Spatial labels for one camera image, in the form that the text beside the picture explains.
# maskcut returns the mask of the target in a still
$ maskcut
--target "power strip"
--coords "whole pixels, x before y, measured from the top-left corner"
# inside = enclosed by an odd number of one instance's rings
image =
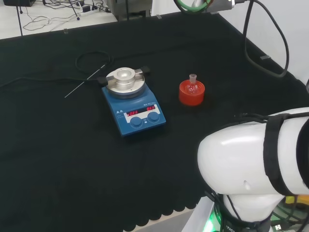
[[[96,9],[96,10],[93,10],[93,11],[88,11],[88,12],[81,12],[81,16],[87,16],[87,15],[92,15],[92,14],[94,14],[94,13],[96,13],[96,12],[99,12],[99,9]]]

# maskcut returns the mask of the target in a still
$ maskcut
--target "red digital display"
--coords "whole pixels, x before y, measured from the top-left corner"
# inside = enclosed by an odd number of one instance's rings
[[[127,112],[126,115],[127,116],[133,116],[133,115],[137,115],[139,113],[154,110],[154,109],[155,109],[155,105],[150,105],[150,106],[138,109],[138,110],[133,110],[133,111]]]

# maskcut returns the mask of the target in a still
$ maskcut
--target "black strap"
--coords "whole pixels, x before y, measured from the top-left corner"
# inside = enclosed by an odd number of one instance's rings
[[[264,225],[264,223],[267,223],[268,221],[270,221],[270,218],[272,216],[272,214],[270,214],[266,219],[264,219],[262,221],[257,221],[257,222],[242,221],[242,220],[239,220],[238,218],[232,216],[232,214],[228,211],[228,209],[226,208],[226,206],[223,203],[224,201],[223,201],[223,195],[222,194],[219,194],[219,199],[222,202],[222,204],[217,205],[216,207],[219,209],[221,216],[224,217],[226,222],[231,223],[235,227],[235,229],[234,229],[235,232],[242,231],[244,228],[250,228],[251,230],[257,230],[262,225]]]
[[[309,188],[309,119],[301,128],[296,146],[296,160],[301,178]]]
[[[274,189],[281,195],[293,196],[281,175],[278,161],[278,138],[280,128],[289,114],[281,114],[269,118],[264,138],[264,169]]]

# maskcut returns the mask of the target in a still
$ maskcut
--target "white wall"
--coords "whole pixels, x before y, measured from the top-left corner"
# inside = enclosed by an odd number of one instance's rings
[[[289,72],[305,84],[309,79],[309,1],[260,1],[270,10],[287,39],[290,49]],[[184,2],[190,5],[193,0]],[[153,0],[152,14],[176,12],[178,9],[173,4],[172,0]],[[249,2],[238,4],[233,10],[222,11],[220,14],[242,32],[248,5]],[[282,38],[266,12],[256,3],[251,14],[248,38],[284,67],[285,48]]]

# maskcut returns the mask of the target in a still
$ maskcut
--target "white floor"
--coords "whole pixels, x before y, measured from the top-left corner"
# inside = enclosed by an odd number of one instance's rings
[[[94,3],[101,2],[100,0],[94,0]],[[85,0],[85,3],[92,4],[92,0]],[[49,32],[51,30],[62,30],[69,28],[78,28],[102,23],[110,23],[116,22],[116,18],[112,13],[105,13],[103,11],[80,17],[78,21],[74,14],[72,8],[60,8],[60,9],[52,9],[47,6],[44,6],[41,1],[36,1],[31,7],[27,7],[28,14],[34,19],[36,16],[46,16],[49,18],[53,17],[61,17],[67,18],[70,17],[70,22],[65,22],[65,20],[69,19],[61,19],[56,18],[56,20],[50,22],[49,25],[44,26],[42,29],[38,29],[47,23],[47,20],[43,20],[36,23],[31,23],[26,26],[26,29],[37,29],[37,30],[26,30],[22,29],[24,35],[36,34],[42,32]],[[23,14],[20,14],[21,26],[24,27],[27,23],[31,22],[30,17],[27,15],[26,7],[22,7]],[[5,6],[3,0],[0,0],[0,39],[11,38],[20,36],[20,28],[18,23],[18,17],[16,12],[16,7],[13,6]]]

